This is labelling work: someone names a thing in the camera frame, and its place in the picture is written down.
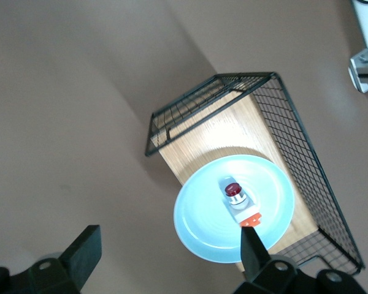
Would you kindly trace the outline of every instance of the screw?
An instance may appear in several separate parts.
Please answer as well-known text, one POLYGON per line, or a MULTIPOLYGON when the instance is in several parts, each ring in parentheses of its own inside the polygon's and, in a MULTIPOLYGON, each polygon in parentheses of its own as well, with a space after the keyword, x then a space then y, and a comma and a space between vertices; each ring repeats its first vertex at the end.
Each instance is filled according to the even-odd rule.
POLYGON ((283 262, 276 262, 275 263, 275 267, 279 271, 287 271, 288 270, 288 266, 286 265, 286 263, 283 263, 283 262))
POLYGON ((48 268, 50 265, 51 265, 50 262, 44 262, 44 263, 41 263, 38 268, 40 270, 44 270, 44 269, 48 268))
POLYGON ((326 273, 326 277, 332 281, 332 282, 335 282, 335 283, 339 283, 339 282, 342 282, 342 278, 339 274, 333 272, 333 271, 329 271, 328 273, 326 273))

